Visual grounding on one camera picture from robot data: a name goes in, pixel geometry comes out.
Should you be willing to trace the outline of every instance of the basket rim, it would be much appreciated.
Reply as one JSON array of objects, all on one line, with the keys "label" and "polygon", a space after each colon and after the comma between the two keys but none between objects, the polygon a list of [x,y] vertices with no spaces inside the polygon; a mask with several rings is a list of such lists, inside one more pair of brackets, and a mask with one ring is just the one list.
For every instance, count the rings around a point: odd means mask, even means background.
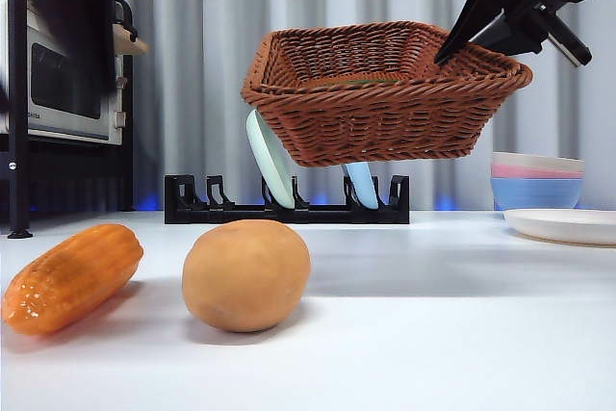
[{"label": "basket rim", "polygon": [[[444,80],[435,84],[430,84],[427,81],[422,81],[418,85],[403,85],[402,81],[395,84],[387,85],[379,83],[371,86],[341,86],[335,87],[318,87],[313,89],[288,89],[284,91],[281,88],[271,90],[255,90],[244,86],[241,95],[244,101],[255,107],[260,107],[265,104],[284,103],[296,99],[314,99],[314,101],[322,101],[323,98],[329,98],[331,95],[338,95],[339,98],[358,98],[372,96],[373,98],[384,97],[389,101],[409,101],[421,99],[422,101],[441,101],[451,100],[452,98],[467,98],[471,99],[485,98],[497,93],[510,94],[515,90],[521,89],[532,81],[532,71],[525,64],[521,65],[520,72],[517,74],[505,77],[492,77],[489,79],[475,80],[459,80],[451,82]],[[475,84],[484,87],[483,90],[476,89]],[[446,91],[449,96],[441,96],[441,92]]]},{"label": "basket rim", "polygon": [[312,34],[314,32],[323,31],[352,31],[358,29],[365,29],[367,27],[382,26],[388,27],[392,25],[404,26],[404,27],[417,27],[428,30],[430,33],[442,36],[445,38],[448,32],[436,25],[423,23],[420,21],[380,21],[361,24],[350,24],[345,26],[335,26],[326,28],[290,28],[278,31],[272,31],[267,33],[261,43],[260,51],[264,53],[257,53],[255,59],[252,62],[248,75],[246,76],[243,93],[244,92],[257,92],[263,94],[306,94],[306,93],[322,93],[322,92],[339,92],[344,90],[364,90],[371,88],[385,88],[385,87],[417,87],[421,85],[439,85],[439,84],[462,84],[470,82],[481,82],[485,80],[500,80],[510,79],[513,76],[517,76],[523,73],[531,72],[530,69],[510,57],[503,55],[502,53],[493,52],[473,42],[467,42],[460,50],[456,52],[458,54],[471,55],[474,58],[480,58],[485,60],[486,58],[496,62],[496,66],[501,66],[503,70],[501,72],[488,72],[485,74],[469,74],[467,76],[450,76],[450,77],[433,77],[427,79],[400,79],[395,82],[374,82],[365,84],[331,84],[331,85],[319,85],[313,87],[284,87],[284,86],[272,86],[263,83],[263,77],[265,73],[265,67],[262,65],[267,60],[267,55],[271,47],[271,43],[274,39],[280,36],[293,35],[293,34]]}]

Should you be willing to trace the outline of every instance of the brown wicker basket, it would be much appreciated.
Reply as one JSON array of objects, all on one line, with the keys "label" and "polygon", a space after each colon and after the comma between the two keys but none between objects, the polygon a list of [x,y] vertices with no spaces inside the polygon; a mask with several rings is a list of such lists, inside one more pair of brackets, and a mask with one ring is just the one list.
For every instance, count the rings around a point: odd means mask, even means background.
[{"label": "brown wicker basket", "polygon": [[242,97],[301,166],[465,156],[532,73],[471,43],[439,66],[446,36],[408,21],[273,32]]}]

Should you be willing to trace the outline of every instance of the light blue plate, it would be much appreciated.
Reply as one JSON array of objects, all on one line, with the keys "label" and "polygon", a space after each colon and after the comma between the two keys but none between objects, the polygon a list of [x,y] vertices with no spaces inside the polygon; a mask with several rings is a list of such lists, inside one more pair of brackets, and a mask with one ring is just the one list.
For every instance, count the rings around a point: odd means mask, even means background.
[{"label": "light blue plate", "polygon": [[572,209],[578,204],[581,178],[493,178],[499,209]]},{"label": "light blue plate", "polygon": [[282,207],[293,209],[295,199],[291,174],[277,146],[278,138],[257,110],[252,110],[246,119],[246,133],[252,154],[268,184],[269,192]]},{"label": "light blue plate", "polygon": [[343,170],[350,177],[357,200],[367,209],[378,209],[378,199],[368,163],[345,164]]}]

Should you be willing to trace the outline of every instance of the white table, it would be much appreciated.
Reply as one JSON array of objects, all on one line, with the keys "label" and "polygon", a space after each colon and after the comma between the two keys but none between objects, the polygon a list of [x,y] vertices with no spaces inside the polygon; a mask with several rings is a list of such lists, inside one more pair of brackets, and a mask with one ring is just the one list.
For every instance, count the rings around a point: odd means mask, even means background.
[{"label": "white table", "polygon": [[141,240],[133,282],[47,340],[3,326],[3,410],[616,409],[615,248],[528,239],[495,213],[298,225],[306,297],[281,325],[241,335],[182,300],[184,258],[209,226],[125,213],[0,237],[3,288],[101,221]]}]

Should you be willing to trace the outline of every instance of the bowl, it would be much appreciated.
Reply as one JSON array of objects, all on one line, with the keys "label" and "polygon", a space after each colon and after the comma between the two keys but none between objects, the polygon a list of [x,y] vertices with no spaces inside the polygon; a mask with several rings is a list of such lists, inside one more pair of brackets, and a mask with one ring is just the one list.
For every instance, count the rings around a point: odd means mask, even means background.
[{"label": "bowl", "polygon": [[581,178],[493,178],[497,209],[573,209]]},{"label": "bowl", "polygon": [[584,170],[584,162],[580,159],[556,158],[536,154],[494,152],[492,154],[492,163],[567,172],[582,172]]},{"label": "bowl", "polygon": [[509,164],[492,164],[494,178],[582,178],[583,171],[551,170],[548,168],[511,166]]}]

